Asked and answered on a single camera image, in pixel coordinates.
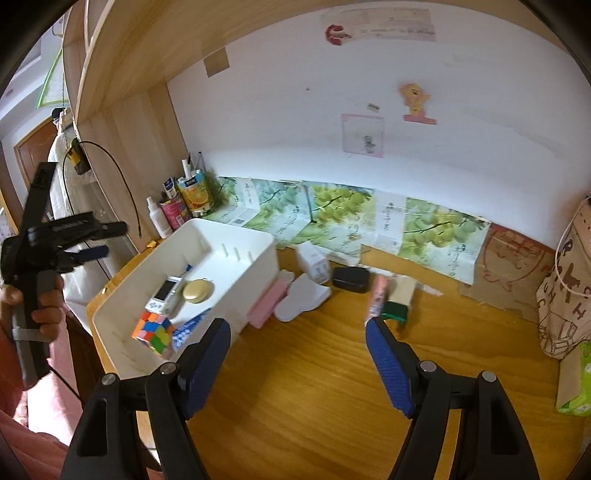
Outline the colourful puzzle cube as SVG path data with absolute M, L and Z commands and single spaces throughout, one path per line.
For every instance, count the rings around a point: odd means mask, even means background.
M 144 311 L 139 317 L 131 338 L 149 348 L 157 356 L 167 359 L 171 356 L 175 326 L 169 318 Z

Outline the white plastic storage bin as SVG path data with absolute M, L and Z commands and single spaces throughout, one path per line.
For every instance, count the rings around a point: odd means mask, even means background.
M 171 322 L 179 326 L 201 312 L 202 318 L 185 346 L 204 336 L 215 318 L 228 321 L 236 338 L 247 314 L 279 272 L 273 236 L 235 225 L 204 219 L 184 224 L 145 257 L 114 288 L 93 315 L 96 338 L 102 343 L 112 370 L 121 378 L 143 376 L 164 362 L 132 338 L 132 331 L 149 297 L 169 276 L 213 284 L 211 297 L 200 304 L 182 301 Z

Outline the pink sponge block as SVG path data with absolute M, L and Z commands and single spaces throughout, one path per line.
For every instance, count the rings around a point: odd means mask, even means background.
M 249 324 L 252 325 L 252 327 L 256 329 L 263 327 L 266 320 L 270 318 L 271 314 L 273 314 L 277 303 L 286 296 L 289 285 L 290 282 L 287 280 L 277 278 L 276 281 L 270 285 L 269 289 L 259 297 L 256 304 L 252 306 L 252 309 L 250 309 L 247 314 L 247 320 L 249 320 Z

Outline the green bottle with gold cap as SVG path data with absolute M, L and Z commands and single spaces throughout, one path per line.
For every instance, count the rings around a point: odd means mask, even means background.
M 381 312 L 384 320 L 394 320 L 400 325 L 405 325 L 408 320 L 410 306 L 406 303 L 394 302 L 388 300 Z

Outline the cardboard piece with red print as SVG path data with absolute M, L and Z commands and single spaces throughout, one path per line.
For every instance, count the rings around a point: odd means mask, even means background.
M 492 224 L 475 264 L 472 285 L 461 295 L 538 321 L 536 292 L 553 266 L 554 251 L 514 230 Z

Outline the pink item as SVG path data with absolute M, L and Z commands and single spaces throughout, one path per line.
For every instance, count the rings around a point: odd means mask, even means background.
M 370 302 L 366 322 L 382 315 L 391 294 L 391 282 L 391 277 L 381 274 L 374 275 L 372 288 L 370 288 Z

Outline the green tissue pack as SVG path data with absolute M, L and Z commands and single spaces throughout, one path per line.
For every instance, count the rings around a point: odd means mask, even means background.
M 560 361 L 556 409 L 568 415 L 590 415 L 590 342 L 579 343 Z

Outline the white power adapter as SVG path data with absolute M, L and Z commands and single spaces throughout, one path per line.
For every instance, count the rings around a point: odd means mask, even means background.
M 310 241 L 298 244 L 295 248 L 297 264 L 301 270 L 318 284 L 325 284 L 331 279 L 329 260 Z

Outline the blue printed card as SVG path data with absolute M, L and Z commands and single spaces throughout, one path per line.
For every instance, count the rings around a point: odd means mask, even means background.
M 172 334 L 172 347 L 175 352 L 180 352 L 190 335 L 197 326 L 209 317 L 209 309 L 202 311 L 181 325 L 178 325 Z

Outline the white spray bottle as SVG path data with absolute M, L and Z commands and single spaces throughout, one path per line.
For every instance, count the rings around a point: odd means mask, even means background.
M 153 226 L 155 227 L 158 235 L 161 239 L 168 238 L 172 234 L 173 230 L 170 224 L 168 223 L 168 220 L 166 219 L 159 204 L 151 196 L 148 196 L 146 198 L 146 203 L 148 207 L 150 220 Z

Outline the black rectangular case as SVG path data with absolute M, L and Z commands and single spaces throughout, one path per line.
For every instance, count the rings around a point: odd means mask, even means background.
M 366 293 L 370 288 L 370 271 L 359 266 L 335 267 L 332 271 L 332 285 L 353 293 Z

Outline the round gold compact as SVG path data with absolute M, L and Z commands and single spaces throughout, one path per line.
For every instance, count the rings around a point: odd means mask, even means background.
M 187 282 L 182 290 L 182 296 L 186 302 L 198 304 L 211 297 L 213 290 L 213 283 L 201 278 Z

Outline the pink can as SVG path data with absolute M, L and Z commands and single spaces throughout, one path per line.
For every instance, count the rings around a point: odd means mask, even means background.
M 161 201 L 159 206 L 173 231 L 179 229 L 191 219 L 191 215 L 179 194 L 174 198 Z

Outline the white foam shape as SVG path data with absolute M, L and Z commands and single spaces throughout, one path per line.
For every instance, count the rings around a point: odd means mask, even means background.
M 281 322 L 293 321 L 301 313 L 317 309 L 331 294 L 331 288 L 315 283 L 303 273 L 290 283 L 287 295 L 276 304 L 273 314 Z

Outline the patterned canvas bag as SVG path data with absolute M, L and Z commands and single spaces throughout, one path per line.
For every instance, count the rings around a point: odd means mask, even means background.
M 590 200 L 584 199 L 563 232 L 554 264 L 536 292 L 543 352 L 565 358 L 590 339 Z

